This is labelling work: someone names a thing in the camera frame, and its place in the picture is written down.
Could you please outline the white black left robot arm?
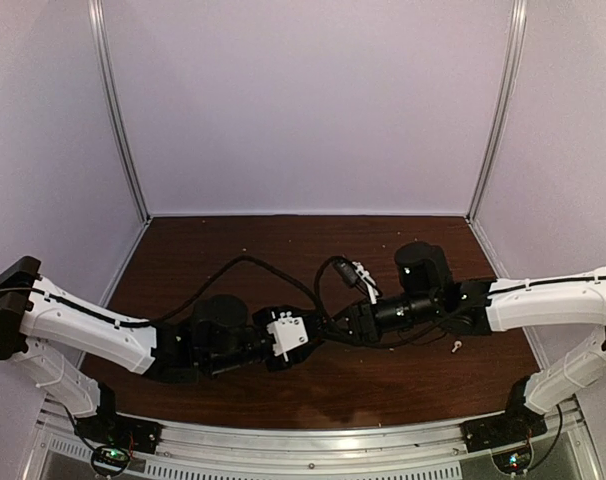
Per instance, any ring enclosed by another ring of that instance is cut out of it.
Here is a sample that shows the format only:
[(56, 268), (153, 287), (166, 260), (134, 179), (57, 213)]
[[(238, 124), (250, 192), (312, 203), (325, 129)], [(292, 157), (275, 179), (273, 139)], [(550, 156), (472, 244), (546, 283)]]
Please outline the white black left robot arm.
[(106, 444), (127, 433), (112, 390), (72, 366), (55, 343), (156, 382), (196, 383), (252, 364), (287, 370), (322, 341), (318, 313), (277, 306), (250, 315), (231, 295), (197, 302), (175, 324), (128, 317), (65, 292), (40, 265), (25, 256), (0, 274), (0, 361), (22, 368)]

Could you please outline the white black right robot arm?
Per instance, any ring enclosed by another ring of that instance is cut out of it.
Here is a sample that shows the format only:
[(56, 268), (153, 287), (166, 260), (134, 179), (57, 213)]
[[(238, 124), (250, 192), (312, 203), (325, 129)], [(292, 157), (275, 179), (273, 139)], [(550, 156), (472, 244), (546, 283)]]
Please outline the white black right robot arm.
[(606, 375), (606, 266), (544, 279), (456, 282), (444, 251), (412, 242), (394, 255), (402, 293), (385, 298), (358, 262), (337, 260), (349, 286), (363, 283), (367, 300), (339, 314), (348, 335), (374, 346), (383, 335), (424, 323), (454, 336), (483, 336), (533, 326), (589, 324), (587, 339), (552, 366), (516, 383), (507, 411), (496, 419), (502, 440), (518, 440), (542, 416)]

